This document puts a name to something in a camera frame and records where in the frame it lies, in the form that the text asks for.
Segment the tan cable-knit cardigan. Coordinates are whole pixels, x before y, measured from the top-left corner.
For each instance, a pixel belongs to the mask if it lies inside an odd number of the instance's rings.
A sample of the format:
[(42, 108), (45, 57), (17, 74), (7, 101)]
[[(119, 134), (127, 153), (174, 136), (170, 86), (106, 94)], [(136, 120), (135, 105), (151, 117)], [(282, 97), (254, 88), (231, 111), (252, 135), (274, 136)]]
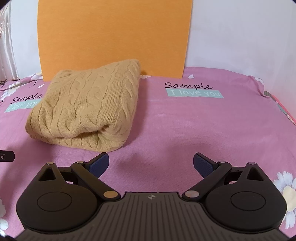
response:
[(64, 70), (30, 112), (26, 132), (52, 145), (110, 152), (128, 139), (137, 108), (140, 62)]

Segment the pink floral bed sheet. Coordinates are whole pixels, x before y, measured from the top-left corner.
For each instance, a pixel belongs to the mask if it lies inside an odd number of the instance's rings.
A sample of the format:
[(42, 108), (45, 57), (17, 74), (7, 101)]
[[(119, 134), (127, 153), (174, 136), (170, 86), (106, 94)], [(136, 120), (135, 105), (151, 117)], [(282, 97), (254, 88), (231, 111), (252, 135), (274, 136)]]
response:
[[(21, 193), (48, 161), (69, 166), (95, 152), (33, 140), (25, 125), (48, 82), (30, 76), (1, 87), (1, 149), (15, 153), (1, 163), (1, 234), (22, 230), (16, 214)], [(295, 235), (295, 125), (277, 102), (263, 95), (262, 80), (227, 70), (187, 68), (181, 79), (144, 77), (125, 145), (110, 153), (101, 176), (127, 191), (184, 192), (201, 179), (196, 152), (233, 166), (256, 162), (287, 201), (281, 230)]]

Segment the beige satin curtain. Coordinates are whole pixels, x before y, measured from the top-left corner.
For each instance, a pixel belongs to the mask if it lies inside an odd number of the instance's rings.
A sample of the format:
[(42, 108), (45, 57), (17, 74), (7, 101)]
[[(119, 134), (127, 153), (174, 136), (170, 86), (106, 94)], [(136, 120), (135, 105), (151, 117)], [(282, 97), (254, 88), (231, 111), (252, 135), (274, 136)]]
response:
[(1, 84), (19, 80), (11, 40), (11, 1), (1, 9)]

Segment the orange felt board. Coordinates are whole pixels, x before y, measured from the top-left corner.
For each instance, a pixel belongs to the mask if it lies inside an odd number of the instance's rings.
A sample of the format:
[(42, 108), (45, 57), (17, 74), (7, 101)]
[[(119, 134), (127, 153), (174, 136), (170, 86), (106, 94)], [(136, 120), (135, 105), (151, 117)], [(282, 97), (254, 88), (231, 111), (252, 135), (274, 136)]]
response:
[(125, 59), (143, 75), (181, 78), (192, 1), (39, 1), (38, 47), (44, 80)]

